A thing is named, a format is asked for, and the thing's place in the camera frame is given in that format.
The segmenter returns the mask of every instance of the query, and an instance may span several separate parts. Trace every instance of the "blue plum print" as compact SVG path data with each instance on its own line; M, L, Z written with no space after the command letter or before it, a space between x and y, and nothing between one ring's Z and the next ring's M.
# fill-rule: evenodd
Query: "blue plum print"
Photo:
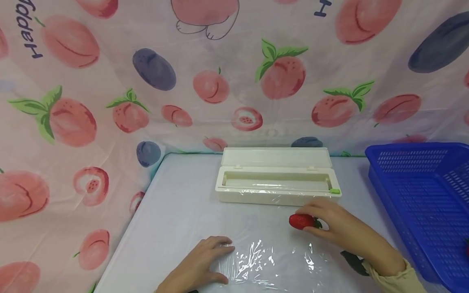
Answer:
M431 73L451 64L469 47L469 11L456 14L437 27L410 56L408 67Z
M137 159L140 165L147 168L161 158L161 149L154 142L140 142L137 145Z
M173 67L152 49L139 49L132 61L140 77L157 90L172 90L176 85Z
M314 136L298 138L292 143L292 148L322 148L323 143Z

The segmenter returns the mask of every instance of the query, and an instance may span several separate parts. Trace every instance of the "white plastic box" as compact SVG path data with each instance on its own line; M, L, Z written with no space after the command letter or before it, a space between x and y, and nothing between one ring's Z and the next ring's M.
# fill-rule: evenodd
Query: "white plastic box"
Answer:
M342 195L327 148L225 148L215 191L227 203L292 206Z

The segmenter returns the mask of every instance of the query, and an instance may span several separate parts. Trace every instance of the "left hand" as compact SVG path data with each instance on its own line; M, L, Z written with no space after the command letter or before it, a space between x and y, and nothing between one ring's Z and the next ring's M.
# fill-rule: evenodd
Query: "left hand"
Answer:
M210 236L201 240L182 262L158 286L155 293L187 293L209 283L228 284L223 274L210 271L210 265L219 257L233 252L228 237Z

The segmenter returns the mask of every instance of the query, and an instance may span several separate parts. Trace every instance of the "beige sleeve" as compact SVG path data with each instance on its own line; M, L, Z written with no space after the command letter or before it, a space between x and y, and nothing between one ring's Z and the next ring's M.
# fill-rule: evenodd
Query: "beige sleeve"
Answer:
M405 262L405 271L392 277L380 276L367 261L363 261L363 267L370 277L379 285L383 293L426 293L417 278L415 270L410 266L407 260L405 260Z

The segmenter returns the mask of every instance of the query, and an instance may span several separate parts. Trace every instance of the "hand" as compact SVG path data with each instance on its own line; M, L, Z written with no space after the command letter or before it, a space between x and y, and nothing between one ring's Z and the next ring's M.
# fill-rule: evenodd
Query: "hand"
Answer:
M228 278L210 271L210 265L219 257L234 251L228 237L210 236L201 240L182 262L158 286L155 293L187 293L209 283L228 284Z
M329 230L314 227L303 230L363 257L381 276L395 276L406 269L404 258L386 239L338 204L317 199L297 210L296 214L324 220Z

